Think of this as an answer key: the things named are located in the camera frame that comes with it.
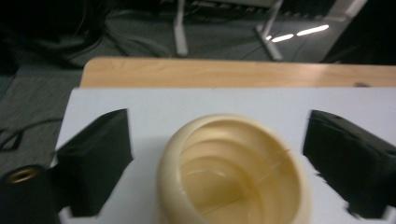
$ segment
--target white tabletop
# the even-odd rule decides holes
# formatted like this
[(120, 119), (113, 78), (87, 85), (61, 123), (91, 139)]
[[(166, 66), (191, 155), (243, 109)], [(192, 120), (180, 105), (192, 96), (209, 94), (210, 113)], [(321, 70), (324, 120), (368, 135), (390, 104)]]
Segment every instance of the white tabletop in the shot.
[(313, 197), (313, 224), (394, 223), (356, 219), (344, 202), (302, 155), (311, 109), (337, 114), (396, 145), (396, 88), (332, 89), (90, 89), (74, 90), (58, 147), (99, 116), (129, 109), (134, 161), (99, 217), (68, 218), (63, 223), (138, 223), (156, 220), (155, 175), (164, 146), (185, 123), (208, 114), (231, 113), (255, 119), (278, 133), (300, 154)]

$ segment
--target black cable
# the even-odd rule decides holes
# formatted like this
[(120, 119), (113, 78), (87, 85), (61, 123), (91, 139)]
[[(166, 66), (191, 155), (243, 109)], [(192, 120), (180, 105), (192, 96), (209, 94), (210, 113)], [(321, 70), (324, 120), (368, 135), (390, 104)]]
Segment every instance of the black cable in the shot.
[(113, 43), (114, 47), (123, 55), (129, 56), (129, 53), (121, 46), (121, 43), (112, 36), (108, 31), (105, 31), (106, 37)]
[[(21, 144), (21, 140), (23, 138), (23, 133), (29, 129), (32, 129), (36, 126), (45, 124), (45, 123), (52, 123), (52, 122), (62, 122), (63, 118), (61, 119), (43, 119), (40, 120), (39, 122), (29, 124), (21, 129), (18, 129), (17, 131), (11, 133), (8, 137), (6, 137), (2, 142), (0, 142), (0, 152), (9, 152), (9, 151), (15, 151), (18, 149), (18, 147)], [(0, 130), (0, 134), (6, 132), (7, 129), (5, 130)], [(15, 139), (14, 144), (11, 147), (4, 147), (7, 143), (9, 143), (12, 139)]]
[(90, 46), (89, 48), (87, 48), (87, 49), (84, 49), (84, 50), (82, 50), (82, 51), (80, 51), (80, 52), (77, 52), (77, 53), (75, 53), (75, 54), (73, 54), (73, 55), (70, 55), (69, 57), (67, 57), (67, 59), (68, 59), (68, 60), (71, 60), (71, 59), (77, 58), (77, 57), (80, 56), (80, 55), (83, 55), (83, 54), (85, 54), (85, 53), (90, 52), (90, 51), (93, 50), (93, 49), (96, 49), (96, 47), (98, 47), (98, 46), (102, 43), (102, 40), (103, 40), (103, 37), (100, 36), (100, 38), (96, 41), (96, 43), (95, 43), (94, 45), (91, 45), (91, 46)]
[[(274, 35), (272, 35), (273, 37), (275, 37), (276, 35), (280, 34), (280, 32), (282, 32), (282, 27), (283, 24), (285, 23), (285, 17), (282, 17), (280, 19), (280, 25), (279, 28), (277, 29), (276, 33)], [(258, 49), (262, 48), (262, 45), (259, 45), (257, 48), (253, 49), (252, 51), (250, 51), (249, 53), (245, 54), (242, 58), (240, 58), (239, 60), (244, 60), (246, 59), (247, 56), (251, 55), (252, 53), (256, 52)]]
[(337, 52), (333, 55), (325, 56), (325, 58), (322, 59), (322, 61), (320, 61), (320, 63), (335, 63), (337, 61), (342, 61), (345, 57), (350, 55), (353, 51), (358, 50), (360, 48), (361, 48), (361, 45), (350, 46), (350, 47), (343, 49), (342, 51)]
[(299, 48), (297, 48), (296, 52), (294, 53), (293, 57), (291, 58), (291, 62), (294, 63), (294, 61), (297, 58), (297, 55), (299, 54), (300, 50), (303, 48), (303, 46), (306, 44), (306, 42), (308, 41), (308, 39), (311, 37), (311, 35), (307, 36), (303, 42), (302, 45), (300, 45)]
[(138, 36), (118, 34), (116, 32), (114, 32), (114, 33), (115, 33), (115, 35), (125, 38), (126, 40), (129, 40), (132, 43), (135, 43), (137, 46), (142, 47), (143, 49), (148, 51), (148, 53), (152, 54), (154, 57), (161, 58), (163, 55), (160, 53), (160, 51), (162, 53), (164, 53), (167, 58), (172, 57), (172, 54), (169, 53), (167, 49), (162, 49), (162, 48), (159, 49), (159, 47), (153, 46), (152, 43), (150, 44), (149, 42), (152, 42), (151, 40), (147, 40), (145, 38), (138, 37)]
[(53, 48), (51, 50), (62, 54), (75, 53), (79, 50), (84, 50), (89, 46), (94, 45), (102, 36), (103, 36), (102, 32), (99, 30), (89, 31), (89, 33), (87, 34), (87, 36), (85, 37), (82, 43), (65, 46), (65, 47)]
[(195, 4), (195, 6), (193, 6), (192, 9), (191, 9), (188, 13), (186, 13), (186, 15), (184, 15), (184, 16), (185, 16), (185, 17), (188, 17), (188, 16), (194, 14), (195, 12), (197, 12), (197, 11), (201, 8), (201, 6), (199, 6), (199, 4), (200, 4), (201, 2), (202, 2), (202, 0), (198, 1), (198, 2)]
[(260, 48), (262, 48), (262, 45), (259, 45), (257, 48), (255, 48), (255, 49), (252, 50), (251, 52), (245, 54), (245, 55), (244, 55), (242, 58), (240, 58), (239, 60), (244, 60), (244, 59), (246, 59), (247, 56), (249, 56), (250, 54), (256, 52), (256, 50), (258, 50), (258, 49), (260, 49)]
[(77, 30), (74, 32), (73, 37), (76, 36), (76, 34), (78, 33), (79, 29), (81, 29), (82, 24), (85, 21), (85, 18), (87, 16), (87, 8), (88, 8), (88, 0), (83, 0), (81, 22), (79, 23)]
[[(318, 21), (318, 24), (317, 24), (316, 26), (321, 25), (321, 24), (322, 24), (322, 21)], [(300, 50), (301, 50), (301, 49), (303, 48), (303, 46), (307, 43), (307, 41), (309, 40), (309, 38), (310, 38), (311, 36), (312, 36), (312, 34), (309, 34), (308, 37), (305, 38), (303, 44), (300, 45), (299, 48), (297, 48), (296, 52), (294, 53), (293, 57), (291, 58), (291, 62), (292, 62), (292, 63), (295, 62), (295, 60), (296, 60), (296, 58), (297, 58), (297, 55), (299, 54)]]

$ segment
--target cream ceramic bowl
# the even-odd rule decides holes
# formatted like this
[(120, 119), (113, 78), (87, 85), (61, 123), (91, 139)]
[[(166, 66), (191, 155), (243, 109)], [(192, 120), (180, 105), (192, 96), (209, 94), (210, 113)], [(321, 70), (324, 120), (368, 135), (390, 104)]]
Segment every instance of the cream ceramic bowl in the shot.
[(307, 224), (302, 165), (260, 123), (233, 115), (196, 119), (170, 139), (158, 176), (159, 222)]

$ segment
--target metal chair leg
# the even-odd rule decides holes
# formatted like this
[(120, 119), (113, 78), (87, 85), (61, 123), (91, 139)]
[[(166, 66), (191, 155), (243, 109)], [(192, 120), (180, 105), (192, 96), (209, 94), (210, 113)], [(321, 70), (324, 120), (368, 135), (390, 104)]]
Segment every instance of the metal chair leg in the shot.
[(270, 18), (264, 25), (259, 24), (256, 26), (256, 33), (259, 36), (262, 44), (264, 45), (267, 52), (270, 54), (271, 59), (273, 61), (283, 61), (282, 53), (277, 49), (276, 45), (271, 41), (267, 40), (267, 36), (269, 35), (271, 28), (276, 19), (276, 15), (282, 6), (283, 0), (274, 0), (271, 9), (270, 9)]
[(186, 34), (184, 32), (183, 18), (184, 18), (185, 0), (177, 1), (177, 15), (174, 21), (174, 33), (177, 55), (179, 57), (187, 57), (189, 49), (186, 41)]

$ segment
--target round hole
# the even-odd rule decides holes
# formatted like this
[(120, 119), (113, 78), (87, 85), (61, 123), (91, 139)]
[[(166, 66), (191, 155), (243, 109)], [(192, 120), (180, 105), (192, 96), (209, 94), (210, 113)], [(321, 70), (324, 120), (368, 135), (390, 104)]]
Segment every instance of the round hole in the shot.
[(39, 171), (36, 168), (28, 168), (25, 170), (18, 171), (8, 177), (7, 182), (11, 184), (21, 183), (25, 180), (31, 179), (38, 175)]

